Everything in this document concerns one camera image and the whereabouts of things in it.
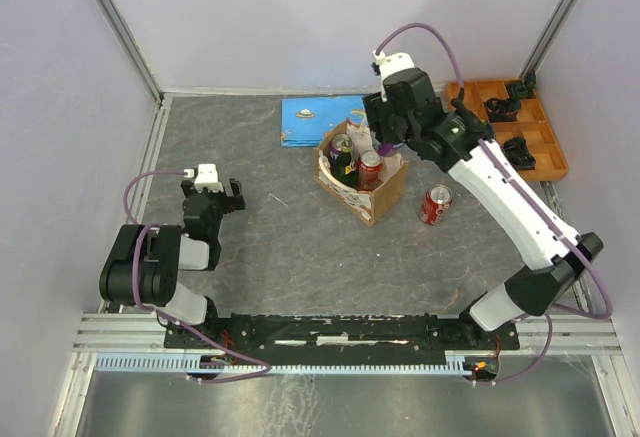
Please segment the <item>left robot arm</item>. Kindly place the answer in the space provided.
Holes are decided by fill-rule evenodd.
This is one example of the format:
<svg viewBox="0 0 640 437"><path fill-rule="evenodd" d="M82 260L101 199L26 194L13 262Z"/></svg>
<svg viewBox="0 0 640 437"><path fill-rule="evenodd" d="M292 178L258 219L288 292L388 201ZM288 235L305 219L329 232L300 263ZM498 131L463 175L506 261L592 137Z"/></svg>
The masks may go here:
<svg viewBox="0 0 640 437"><path fill-rule="evenodd" d="M100 275L101 297L113 304L141 304L160 311L166 319L187 324L187 336L198 346L215 344L221 323L213 300L180 284L178 273L217 267L222 219L246 208L240 181L231 178L229 185L227 192L219 182L184 180L181 225L162 225L146 236L141 235L141 224L123 225Z"/></svg>

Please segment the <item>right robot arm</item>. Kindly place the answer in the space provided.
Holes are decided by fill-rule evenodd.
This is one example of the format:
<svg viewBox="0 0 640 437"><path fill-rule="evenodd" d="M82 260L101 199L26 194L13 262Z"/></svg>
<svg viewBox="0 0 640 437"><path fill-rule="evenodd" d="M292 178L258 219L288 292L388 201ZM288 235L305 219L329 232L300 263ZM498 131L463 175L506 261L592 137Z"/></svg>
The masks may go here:
<svg viewBox="0 0 640 437"><path fill-rule="evenodd" d="M364 97L369 127L382 144L404 144L465 187L506 232L523 268L470 305L458 325L467 346L481 348L495 330L523 314L541 316L584 273L594 275L603 248L560 219L512 169L490 125L458 94L445 111L426 72L413 64L376 63L380 90Z"/></svg>

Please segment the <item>purple fanta can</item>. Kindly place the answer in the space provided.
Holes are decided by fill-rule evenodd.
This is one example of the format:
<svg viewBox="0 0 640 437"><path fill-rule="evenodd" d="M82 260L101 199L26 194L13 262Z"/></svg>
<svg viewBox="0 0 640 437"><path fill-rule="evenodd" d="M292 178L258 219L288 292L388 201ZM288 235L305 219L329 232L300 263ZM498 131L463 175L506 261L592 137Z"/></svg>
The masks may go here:
<svg viewBox="0 0 640 437"><path fill-rule="evenodd" d="M352 148L353 142L346 133L336 134L330 142L330 156L333 159L337 159L344 149L346 149L347 152L351 152Z"/></svg>
<svg viewBox="0 0 640 437"><path fill-rule="evenodd" d="M393 144L381 144L377 149L378 154L382 157L391 155L393 151L394 151Z"/></svg>

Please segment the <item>green glass bottle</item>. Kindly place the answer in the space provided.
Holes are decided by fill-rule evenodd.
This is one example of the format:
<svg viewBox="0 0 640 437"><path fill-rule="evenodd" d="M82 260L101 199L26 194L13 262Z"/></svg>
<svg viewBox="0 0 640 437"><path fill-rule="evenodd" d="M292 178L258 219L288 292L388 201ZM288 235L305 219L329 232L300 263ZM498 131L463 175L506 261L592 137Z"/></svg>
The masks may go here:
<svg viewBox="0 0 640 437"><path fill-rule="evenodd" d="M330 156L331 175L341 184L356 188L358 183L357 165L353 154L344 149L337 159Z"/></svg>

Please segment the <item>red cola can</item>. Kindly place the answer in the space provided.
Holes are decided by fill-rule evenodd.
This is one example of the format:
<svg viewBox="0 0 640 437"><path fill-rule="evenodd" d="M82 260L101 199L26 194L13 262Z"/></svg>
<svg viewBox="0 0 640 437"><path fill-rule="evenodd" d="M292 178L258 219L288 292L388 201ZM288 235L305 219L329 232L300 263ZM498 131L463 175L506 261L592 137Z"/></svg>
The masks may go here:
<svg viewBox="0 0 640 437"><path fill-rule="evenodd" d="M452 192L444 185L436 185L425 194L421 205L420 218L427 225L437 225L450 208Z"/></svg>

